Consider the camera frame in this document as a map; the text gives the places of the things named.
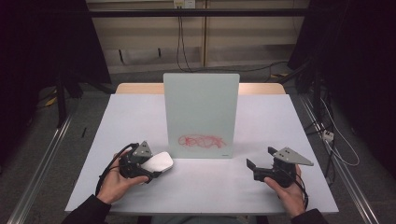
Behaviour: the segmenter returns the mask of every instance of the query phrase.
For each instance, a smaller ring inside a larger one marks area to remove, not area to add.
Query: black metal bar
[[[92,18],[117,17],[304,17],[318,15],[328,10],[308,8],[264,8],[264,9],[120,9],[91,11],[39,11],[41,15],[82,16]]]

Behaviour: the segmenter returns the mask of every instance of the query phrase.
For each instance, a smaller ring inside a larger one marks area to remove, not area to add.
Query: red drawing
[[[183,135],[178,138],[178,143],[184,147],[211,148],[213,146],[216,146],[218,148],[222,148],[226,146],[226,144],[222,141],[220,137],[200,134]]]

